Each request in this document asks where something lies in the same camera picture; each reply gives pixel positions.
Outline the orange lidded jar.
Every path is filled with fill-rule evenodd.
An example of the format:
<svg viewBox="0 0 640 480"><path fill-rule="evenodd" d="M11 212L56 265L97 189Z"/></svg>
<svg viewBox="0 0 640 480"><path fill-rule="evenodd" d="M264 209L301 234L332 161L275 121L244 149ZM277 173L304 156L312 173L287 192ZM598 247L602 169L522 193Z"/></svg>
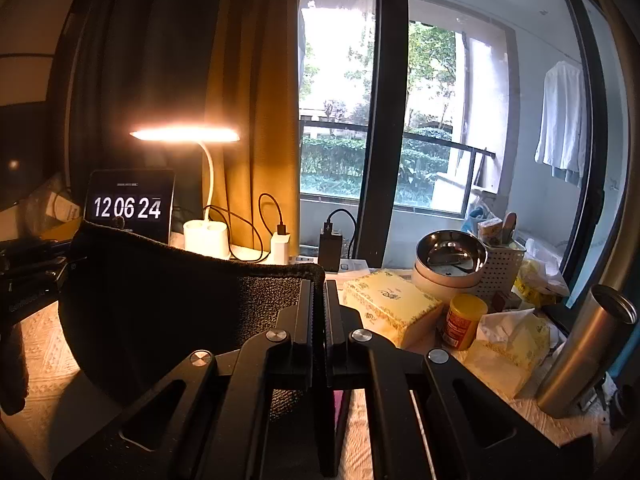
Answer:
<svg viewBox="0 0 640 480"><path fill-rule="evenodd" d="M442 341L450 348L466 350L476 337L480 319L488 313L483 299L471 294L459 294L450 300Z"/></svg>

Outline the white usb charger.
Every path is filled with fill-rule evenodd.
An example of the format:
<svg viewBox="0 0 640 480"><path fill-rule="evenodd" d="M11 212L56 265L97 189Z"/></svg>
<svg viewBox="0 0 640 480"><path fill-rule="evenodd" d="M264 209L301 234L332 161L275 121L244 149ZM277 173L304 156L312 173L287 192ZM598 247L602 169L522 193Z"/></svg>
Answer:
<svg viewBox="0 0 640 480"><path fill-rule="evenodd" d="M283 222L276 227L276 232L272 234L270 242L270 258L272 264L282 264L286 266L290 261L290 239L291 234Z"/></svg>

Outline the white hanging shirt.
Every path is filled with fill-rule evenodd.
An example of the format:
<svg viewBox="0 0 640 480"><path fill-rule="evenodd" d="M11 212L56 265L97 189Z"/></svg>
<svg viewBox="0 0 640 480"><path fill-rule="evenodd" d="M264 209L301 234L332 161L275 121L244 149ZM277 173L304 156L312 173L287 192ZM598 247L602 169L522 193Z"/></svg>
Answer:
<svg viewBox="0 0 640 480"><path fill-rule="evenodd" d="M585 172L587 114L582 70L560 61L544 76L535 162L553 177L580 185Z"/></svg>

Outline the white perforated basket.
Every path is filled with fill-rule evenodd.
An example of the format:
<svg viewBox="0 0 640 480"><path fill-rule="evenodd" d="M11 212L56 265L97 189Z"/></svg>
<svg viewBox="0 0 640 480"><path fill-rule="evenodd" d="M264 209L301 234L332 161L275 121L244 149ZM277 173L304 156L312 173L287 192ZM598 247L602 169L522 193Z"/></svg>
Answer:
<svg viewBox="0 0 640 480"><path fill-rule="evenodd" d="M510 292L518 270L523 262L526 249L518 242L506 246L486 246L487 261L483 266L480 281L474 294L491 304L497 292Z"/></svg>

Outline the black power adapter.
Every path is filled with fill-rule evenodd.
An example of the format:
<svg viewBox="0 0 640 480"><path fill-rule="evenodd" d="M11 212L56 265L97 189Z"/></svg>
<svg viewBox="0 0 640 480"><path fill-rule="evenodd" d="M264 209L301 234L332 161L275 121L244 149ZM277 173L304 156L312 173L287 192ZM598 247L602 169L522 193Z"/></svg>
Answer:
<svg viewBox="0 0 640 480"><path fill-rule="evenodd" d="M320 232L318 247L318 265L326 272L337 273L343 249L343 235L333 229L333 223L326 220Z"/></svg>

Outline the soft tissue pack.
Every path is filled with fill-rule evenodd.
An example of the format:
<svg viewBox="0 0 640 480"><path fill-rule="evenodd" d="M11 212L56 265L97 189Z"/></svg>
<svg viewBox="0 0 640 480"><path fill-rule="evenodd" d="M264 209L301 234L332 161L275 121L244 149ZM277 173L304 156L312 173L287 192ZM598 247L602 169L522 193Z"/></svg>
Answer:
<svg viewBox="0 0 640 480"><path fill-rule="evenodd" d="M463 359L488 387L515 398L550 350L549 325L534 309L486 314Z"/></svg>

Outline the purple and grey towel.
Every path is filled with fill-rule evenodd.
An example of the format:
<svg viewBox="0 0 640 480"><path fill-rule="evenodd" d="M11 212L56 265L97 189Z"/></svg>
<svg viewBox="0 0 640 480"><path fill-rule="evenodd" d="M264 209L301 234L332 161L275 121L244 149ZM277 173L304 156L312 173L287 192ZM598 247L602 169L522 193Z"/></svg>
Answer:
<svg viewBox="0 0 640 480"><path fill-rule="evenodd" d="M313 263L275 266L205 257L82 222L58 303L65 339L90 382L133 404L195 350L238 350L295 307L300 284L322 298Z"/></svg>

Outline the steel tumbler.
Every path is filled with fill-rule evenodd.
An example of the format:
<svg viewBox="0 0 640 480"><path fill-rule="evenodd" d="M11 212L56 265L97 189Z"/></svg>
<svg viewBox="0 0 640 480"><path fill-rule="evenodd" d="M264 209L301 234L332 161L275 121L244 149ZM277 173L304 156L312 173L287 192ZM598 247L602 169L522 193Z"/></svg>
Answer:
<svg viewBox="0 0 640 480"><path fill-rule="evenodd" d="M538 408L562 418L605 374L638 322L634 305L616 289L594 285L570 336L536 392Z"/></svg>

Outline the yellow tissue box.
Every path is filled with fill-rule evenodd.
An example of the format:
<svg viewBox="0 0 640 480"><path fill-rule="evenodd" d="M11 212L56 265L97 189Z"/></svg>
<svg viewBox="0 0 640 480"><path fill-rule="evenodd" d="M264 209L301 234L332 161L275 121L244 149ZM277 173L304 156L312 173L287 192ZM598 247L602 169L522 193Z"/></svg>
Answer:
<svg viewBox="0 0 640 480"><path fill-rule="evenodd" d="M367 330L408 349L436 325L445 301L399 274L378 270L343 285L344 305L356 309Z"/></svg>

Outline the yellow curtain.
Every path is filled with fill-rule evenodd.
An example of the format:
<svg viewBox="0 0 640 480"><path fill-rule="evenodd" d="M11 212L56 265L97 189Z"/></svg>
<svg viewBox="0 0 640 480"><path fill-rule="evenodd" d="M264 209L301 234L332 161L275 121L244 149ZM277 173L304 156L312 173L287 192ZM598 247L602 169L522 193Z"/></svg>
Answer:
<svg viewBox="0 0 640 480"><path fill-rule="evenodd" d="M231 240L267 246L264 222L299 233L297 33L299 0L219 0L205 119L239 139L213 149L216 207Z"/></svg>

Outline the steel bowl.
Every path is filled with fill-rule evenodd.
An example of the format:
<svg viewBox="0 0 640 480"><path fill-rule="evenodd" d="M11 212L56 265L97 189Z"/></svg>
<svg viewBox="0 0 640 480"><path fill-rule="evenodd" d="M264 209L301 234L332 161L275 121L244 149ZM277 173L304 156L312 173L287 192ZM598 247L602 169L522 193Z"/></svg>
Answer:
<svg viewBox="0 0 640 480"><path fill-rule="evenodd" d="M474 235L439 230L418 241L414 265L422 275L432 278L475 278L487 260L487 247Z"/></svg>

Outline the white desk lamp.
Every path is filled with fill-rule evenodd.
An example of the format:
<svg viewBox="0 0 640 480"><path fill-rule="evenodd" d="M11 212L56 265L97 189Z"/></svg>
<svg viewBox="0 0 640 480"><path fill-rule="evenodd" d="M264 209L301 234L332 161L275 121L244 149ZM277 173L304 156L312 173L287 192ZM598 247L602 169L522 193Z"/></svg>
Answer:
<svg viewBox="0 0 640 480"><path fill-rule="evenodd" d="M223 221L210 220L208 216L215 192L215 167L209 145L239 142L239 133L235 128L208 122L170 122L159 126L139 127L131 131L130 136L145 142L193 144L200 149L198 206L201 209L195 219L188 220L183 225L183 248L202 256L229 260L230 228Z"/></svg>

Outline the dark green curtain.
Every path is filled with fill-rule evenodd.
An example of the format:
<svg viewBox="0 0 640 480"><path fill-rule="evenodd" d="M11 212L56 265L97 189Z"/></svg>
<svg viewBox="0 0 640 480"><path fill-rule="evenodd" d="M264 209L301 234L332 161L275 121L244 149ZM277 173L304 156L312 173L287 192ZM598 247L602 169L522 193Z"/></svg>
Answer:
<svg viewBox="0 0 640 480"><path fill-rule="evenodd" d="M219 0L88 0L70 68L65 161L84 197L96 169L175 170L176 202L197 212L200 149L144 142L143 126L204 122Z"/></svg>

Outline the white power strip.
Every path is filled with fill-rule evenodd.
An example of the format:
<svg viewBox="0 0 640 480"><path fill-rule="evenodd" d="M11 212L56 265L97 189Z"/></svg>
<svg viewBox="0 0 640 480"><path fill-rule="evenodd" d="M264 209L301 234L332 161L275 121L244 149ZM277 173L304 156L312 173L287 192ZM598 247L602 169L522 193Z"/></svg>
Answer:
<svg viewBox="0 0 640 480"><path fill-rule="evenodd" d="M317 257L296 256L291 260L292 263L317 263ZM361 259L342 259L338 265L337 274L355 273L356 275L367 275L370 273L368 264Z"/></svg>

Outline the tablet showing clock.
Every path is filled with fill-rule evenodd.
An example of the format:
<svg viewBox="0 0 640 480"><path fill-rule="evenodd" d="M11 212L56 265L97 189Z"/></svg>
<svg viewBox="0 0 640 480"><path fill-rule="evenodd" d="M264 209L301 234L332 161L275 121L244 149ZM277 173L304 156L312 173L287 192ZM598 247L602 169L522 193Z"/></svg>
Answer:
<svg viewBox="0 0 640 480"><path fill-rule="evenodd" d="M171 169L96 170L90 176L84 217L167 244L175 173Z"/></svg>

